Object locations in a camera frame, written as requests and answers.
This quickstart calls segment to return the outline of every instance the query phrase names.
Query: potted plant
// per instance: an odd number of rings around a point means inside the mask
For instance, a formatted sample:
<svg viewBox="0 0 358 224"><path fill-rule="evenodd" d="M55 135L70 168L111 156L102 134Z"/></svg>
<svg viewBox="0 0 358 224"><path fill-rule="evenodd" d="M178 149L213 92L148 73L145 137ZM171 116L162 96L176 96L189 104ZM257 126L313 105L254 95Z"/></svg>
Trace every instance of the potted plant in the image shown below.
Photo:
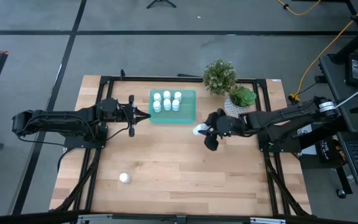
<svg viewBox="0 0 358 224"><path fill-rule="evenodd" d="M255 104L256 94L250 89L235 85L229 91L229 97L224 102L226 113L231 116L247 112L250 105Z"/></svg>
<svg viewBox="0 0 358 224"><path fill-rule="evenodd" d="M236 70L229 62L219 59L205 68L204 85L212 95L224 96L236 84Z"/></svg>

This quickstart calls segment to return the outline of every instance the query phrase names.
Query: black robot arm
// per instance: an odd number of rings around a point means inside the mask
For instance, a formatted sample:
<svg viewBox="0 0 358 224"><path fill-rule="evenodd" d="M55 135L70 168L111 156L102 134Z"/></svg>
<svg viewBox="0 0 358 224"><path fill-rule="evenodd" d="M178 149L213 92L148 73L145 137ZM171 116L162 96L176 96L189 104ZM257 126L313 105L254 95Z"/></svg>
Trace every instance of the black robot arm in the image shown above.
<svg viewBox="0 0 358 224"><path fill-rule="evenodd" d="M270 142L284 138L288 133L296 131L315 121L324 121L336 118L337 111L334 103L323 97L314 97L312 100L304 102L300 105L275 110L271 112L254 111L250 113L240 114L238 118L226 116L222 109L209 114L205 124L209 127L205 130L198 131L206 136L205 145L208 149L215 151L218 148L219 136L242 136L249 137L266 131L270 137ZM274 128L274 124L284 121L293 121L296 119L304 119L305 122L297 122L291 125L291 122L280 126L281 133L269 132L270 128Z"/></svg>
<svg viewBox="0 0 358 224"><path fill-rule="evenodd" d="M108 122L128 123L129 136L135 134L134 125L150 118L150 115L138 110L133 105L134 96L129 97L128 104L120 104L114 98L78 111L24 111L15 115L12 132L18 137L39 131L60 133L66 138L82 138L83 142L105 142Z"/></svg>

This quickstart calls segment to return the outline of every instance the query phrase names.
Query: gray floor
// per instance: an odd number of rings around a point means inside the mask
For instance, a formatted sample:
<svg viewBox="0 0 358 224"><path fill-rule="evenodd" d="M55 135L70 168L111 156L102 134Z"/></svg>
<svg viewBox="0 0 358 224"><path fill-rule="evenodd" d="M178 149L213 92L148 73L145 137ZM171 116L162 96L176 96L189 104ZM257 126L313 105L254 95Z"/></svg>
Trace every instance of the gray floor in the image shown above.
<svg viewBox="0 0 358 224"><path fill-rule="evenodd" d="M341 30L349 20L346 6L336 3L322 3L310 15L295 17L273 0L172 1L178 8L157 3L146 10L149 1L138 0L88 1L80 30ZM300 12L312 3L290 4ZM79 5L80 0L0 0L0 29L70 30ZM202 75L204 67L218 58L231 61L240 77L282 79L289 94L297 89L306 67L332 38L78 36L55 109L74 109L83 75L117 75L120 69L129 76ZM45 108L67 40L67 36L0 36L0 50L10 51L0 77L0 141L5 143L0 151L0 215L10 212L31 148L30 143L20 142L11 133L11 117L20 111ZM341 38L328 52L337 51L349 40ZM314 66L304 86L312 84L319 74ZM329 88L319 84L301 98L314 95L332 97ZM48 134L46 140L62 142L53 134ZM24 213L48 210L61 153L60 147L43 147ZM334 190L340 183L333 171L304 170L304 174L314 215L358 222L358 195L338 199Z"/></svg>

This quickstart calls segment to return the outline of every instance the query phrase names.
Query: white pot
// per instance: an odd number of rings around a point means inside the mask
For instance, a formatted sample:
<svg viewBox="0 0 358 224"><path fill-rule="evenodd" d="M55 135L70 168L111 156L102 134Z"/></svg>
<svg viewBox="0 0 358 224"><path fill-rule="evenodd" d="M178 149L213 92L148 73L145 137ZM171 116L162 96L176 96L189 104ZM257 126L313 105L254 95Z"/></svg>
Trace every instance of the white pot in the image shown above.
<svg viewBox="0 0 358 224"><path fill-rule="evenodd" d="M247 112L248 108L249 106L245 106L245 107L236 106L231 101L230 97L227 97L226 100L224 101L224 110L226 114L229 116L238 117L239 114Z"/></svg>

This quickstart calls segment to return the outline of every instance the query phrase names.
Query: white bottle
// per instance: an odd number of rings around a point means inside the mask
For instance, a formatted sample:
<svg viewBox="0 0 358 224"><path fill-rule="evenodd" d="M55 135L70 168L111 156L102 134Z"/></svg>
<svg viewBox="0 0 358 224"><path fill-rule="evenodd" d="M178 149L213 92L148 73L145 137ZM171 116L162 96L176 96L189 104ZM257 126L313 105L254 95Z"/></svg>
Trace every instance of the white bottle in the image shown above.
<svg viewBox="0 0 358 224"><path fill-rule="evenodd" d="M127 173L122 173L119 175L119 180L122 183L128 184L131 181L131 177L129 177L129 174Z"/></svg>
<svg viewBox="0 0 358 224"><path fill-rule="evenodd" d="M161 103L161 94L160 93L154 93L154 101L158 101Z"/></svg>
<svg viewBox="0 0 358 224"><path fill-rule="evenodd" d="M180 92L176 92L174 95L175 100L179 100L179 103L181 103L181 93Z"/></svg>
<svg viewBox="0 0 358 224"><path fill-rule="evenodd" d="M161 112L161 103L159 101L154 101L153 103L154 112Z"/></svg>
<svg viewBox="0 0 358 224"><path fill-rule="evenodd" d="M168 99L164 100L164 109L166 111L171 109L171 101L170 100L168 100Z"/></svg>
<svg viewBox="0 0 358 224"><path fill-rule="evenodd" d="M179 111L179 100L173 100L172 101L172 110L173 111Z"/></svg>
<svg viewBox="0 0 358 224"><path fill-rule="evenodd" d="M171 100L171 93L169 91L164 91L164 99Z"/></svg>

